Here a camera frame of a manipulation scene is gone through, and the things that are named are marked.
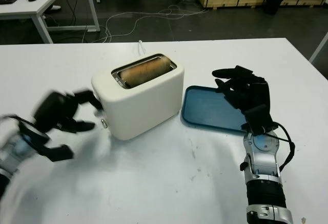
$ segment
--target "white table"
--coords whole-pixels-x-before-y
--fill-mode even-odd
[[[294,223],[303,217],[306,223],[325,223],[328,82],[286,39],[143,46],[184,65],[184,88],[215,87],[212,70],[235,65],[265,77],[272,118],[296,144],[294,159],[282,171],[287,207]],[[91,88],[91,77],[109,62],[120,66],[138,57],[138,44],[0,46],[0,55],[0,114],[29,118],[48,90]],[[49,146],[68,144],[74,160],[52,163],[36,156],[21,167],[3,198],[1,224],[246,223],[242,136],[186,127],[179,114],[118,141],[93,112],[91,106],[80,107],[76,118],[96,122],[94,131],[49,134]],[[14,127],[14,122],[2,124],[1,138]],[[288,152],[281,142],[279,163]]]
[[[0,5],[0,19],[26,19],[31,18],[44,43],[53,43],[48,31],[61,30],[89,30],[100,31],[96,10],[92,0],[88,0],[90,6],[89,18],[93,18],[94,25],[85,26],[65,26],[65,27],[48,27],[42,18],[44,11],[53,4],[55,0],[17,0],[13,4]]]

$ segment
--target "desk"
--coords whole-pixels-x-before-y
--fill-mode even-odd
[[[94,25],[91,26],[67,26],[67,27],[48,27],[42,18],[44,11],[55,0],[36,0],[29,2],[28,0],[17,0],[13,4],[0,5],[0,19],[26,19],[31,18],[44,43],[53,43],[48,31],[58,30],[87,30],[100,31],[97,14],[92,0],[88,0]]]
[[[265,77],[272,118],[296,144],[294,159],[282,171],[287,207],[294,223],[303,217],[306,223],[325,223],[328,82],[292,44],[273,38],[143,47],[184,65],[184,89],[215,87],[212,70],[235,65]],[[24,118],[47,91],[91,88],[91,77],[109,62],[119,66],[139,56],[138,43],[0,46],[0,54],[0,114]],[[80,107],[76,118],[97,127],[49,134],[49,146],[68,144],[75,159],[52,163],[36,156],[24,163],[3,198],[1,224],[246,223],[246,186],[239,171],[245,157],[242,136],[187,127],[178,114],[119,141],[102,127],[91,106]],[[3,123],[1,138],[14,127],[14,122]],[[288,143],[281,142],[278,162],[288,153]]]

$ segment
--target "white toaster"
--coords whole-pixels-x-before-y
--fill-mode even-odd
[[[179,112],[185,71],[178,62],[170,60],[169,72],[133,88],[120,77],[123,70],[161,57],[166,56],[151,55],[92,77],[106,123],[116,138],[134,138]]]

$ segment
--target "black cable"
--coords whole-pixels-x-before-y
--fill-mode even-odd
[[[77,1],[78,0],[75,0],[75,5],[74,5],[74,9],[73,9],[73,12],[75,13],[75,9],[76,9],[76,5],[77,5]]]
[[[289,142],[287,139],[284,139],[284,138],[279,138],[277,136],[274,136],[274,135],[271,135],[271,134],[268,134],[268,133],[265,133],[266,136],[269,136],[271,138],[276,138],[278,140],[283,140],[283,141],[286,141],[286,142]]]
[[[276,138],[276,139],[279,139],[279,140],[283,140],[283,141],[286,141],[289,143],[289,148],[290,148],[290,152],[285,160],[285,162],[279,167],[279,170],[282,171],[283,168],[293,159],[294,155],[295,155],[295,144],[294,142],[292,142],[292,139],[291,137],[289,136],[286,128],[282,125],[282,124],[279,124],[279,123],[276,123],[274,122],[275,125],[281,127],[281,129],[284,131],[284,133],[286,134],[287,136],[287,139],[283,139],[283,138],[279,138],[279,137],[276,137],[274,135],[270,135],[270,134],[267,134],[265,133],[266,136],[269,136],[269,137],[272,137],[272,138]]]
[[[68,7],[70,7],[70,10],[71,10],[71,12],[72,12],[72,18],[75,18],[75,19],[76,19],[75,13],[74,13],[74,11],[73,11],[73,9],[72,9],[70,3],[68,2],[68,0],[66,0],[66,2],[67,2]]]
[[[67,37],[67,38],[62,38],[62,39],[59,39],[59,40],[57,40],[56,42],[54,42],[55,44],[56,43],[59,43],[59,42],[61,42],[61,41],[63,41],[63,40],[66,40],[66,39],[70,39],[70,38],[78,38],[78,39],[82,39],[82,37],[77,37],[77,36],[73,36],[73,37]]]
[[[31,123],[28,120],[25,120],[25,119],[19,117],[18,115],[15,115],[15,114],[8,114],[8,115],[0,116],[0,121],[5,120],[7,118],[11,118],[11,119],[15,119],[15,120],[18,120],[18,121],[22,121],[22,122],[27,123],[28,125],[31,125],[31,126],[34,127],[33,123]]]

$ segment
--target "white cable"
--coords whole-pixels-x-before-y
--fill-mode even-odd
[[[87,0],[85,0],[85,5],[86,5],[86,14],[87,14],[87,20],[86,21],[88,21],[89,11],[88,11],[88,7],[87,7]],[[82,42],[81,43],[83,43],[83,41],[84,41],[84,37],[86,35],[86,31],[87,31],[87,23],[86,23],[86,28],[84,29],[84,33],[83,33],[83,37],[82,37]]]
[[[57,24],[57,27],[59,27],[59,23],[55,20],[55,18],[53,18],[51,15],[47,15],[47,14],[44,14],[44,16],[47,18],[47,17],[50,17],[56,24]]]
[[[139,53],[139,56],[140,56],[141,54],[140,54],[140,51],[139,51],[139,46],[141,46],[141,49],[142,49],[142,51],[143,51],[143,54],[145,55],[146,50],[145,50],[145,48],[142,46],[142,41],[141,41],[141,40],[138,41],[138,53]]]
[[[162,11],[165,11],[165,10],[170,10],[170,13],[162,13]],[[189,14],[172,13],[172,10],[181,10],[181,11],[186,11],[186,12],[190,12],[190,13],[189,13]],[[182,10],[182,9],[180,9],[177,5],[170,5],[167,9],[161,10],[161,11],[159,11],[159,12],[157,12],[157,13],[147,13],[147,12],[133,12],[133,11],[129,11],[129,12],[123,12],[123,13],[119,13],[119,14],[116,14],[116,15],[112,15],[112,16],[111,16],[110,18],[108,18],[107,21],[106,21],[106,29],[107,29],[107,32],[109,33],[109,37],[110,37],[110,41],[109,41],[109,43],[111,42],[112,37],[127,36],[127,35],[130,35],[131,33],[133,33],[133,31],[134,31],[135,28],[136,28],[136,25],[137,25],[138,21],[141,20],[141,19],[147,18],[147,17],[157,17],[157,18],[164,18],[164,19],[168,19],[168,20],[177,20],[177,19],[181,19],[181,18],[183,18],[184,16],[190,16],[190,15],[202,14],[202,13],[205,13],[205,12],[206,12],[206,10],[197,11],[197,12],[195,12],[195,11],[189,11],[189,10]],[[128,14],[128,13],[131,13],[131,14],[146,14],[147,16],[143,16],[143,17],[137,19],[137,20],[135,21],[135,23],[134,23],[134,27],[133,27],[133,29],[132,29],[129,33],[112,35],[112,34],[110,33],[109,29],[108,29],[108,26],[107,26],[107,25],[108,25],[108,21],[109,21],[110,19],[114,18],[114,17],[120,16],[120,15],[124,15],[124,14]],[[167,17],[167,16],[169,16],[169,15],[179,15],[180,17],[178,17],[178,18],[169,18],[169,17]],[[105,37],[104,37],[104,38],[100,38],[100,39],[98,39],[98,40],[95,40],[95,41],[93,41],[93,42],[91,42],[91,43],[95,43],[95,42],[98,42],[98,41],[103,40],[103,39],[105,39]]]

